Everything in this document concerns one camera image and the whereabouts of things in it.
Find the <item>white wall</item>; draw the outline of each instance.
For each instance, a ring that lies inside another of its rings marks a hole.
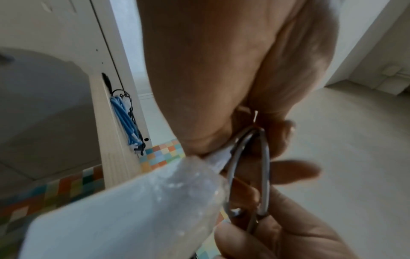
[[[334,59],[317,88],[327,85],[389,0],[346,0],[340,13],[340,32]]]
[[[150,93],[136,0],[110,0],[138,94]]]
[[[376,88],[386,77],[381,71],[397,64],[410,73],[410,6],[350,76],[350,80]]]
[[[410,0],[390,0],[327,84],[348,79],[359,63],[393,26],[409,3]]]

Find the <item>checkered rug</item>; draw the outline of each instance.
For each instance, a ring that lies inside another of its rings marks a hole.
[[[178,140],[146,150],[140,157],[143,172],[150,172],[175,159],[185,157]],[[0,199],[0,259],[13,259],[23,242],[29,224],[39,215],[104,190],[101,165],[49,182],[6,199]],[[217,224],[228,218],[222,211]],[[211,235],[197,251],[199,259],[218,255]]]

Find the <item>hand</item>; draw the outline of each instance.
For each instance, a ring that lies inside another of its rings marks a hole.
[[[271,158],[287,148],[285,116],[320,81],[338,34],[340,0],[137,0],[155,100],[187,155],[218,149],[255,123]],[[258,141],[238,166],[231,203],[257,206],[249,187],[260,166]],[[272,184],[317,177],[306,161],[275,161]]]
[[[233,224],[219,224],[215,242],[222,256],[230,259],[357,258],[331,227],[273,187],[269,213],[260,221],[253,236]],[[245,218],[237,221],[245,223]]]

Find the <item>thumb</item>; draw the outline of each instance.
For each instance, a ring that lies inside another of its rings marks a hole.
[[[290,234],[339,239],[336,232],[325,222],[281,194],[273,186],[270,187],[269,214]]]

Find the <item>blue cable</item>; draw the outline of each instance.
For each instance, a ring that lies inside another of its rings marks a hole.
[[[130,146],[140,146],[142,145],[142,140],[139,139],[139,131],[137,126],[132,122],[131,117],[125,109],[125,105],[119,96],[111,96],[110,102],[114,109],[115,114],[121,122],[125,132],[128,135],[128,145]]]

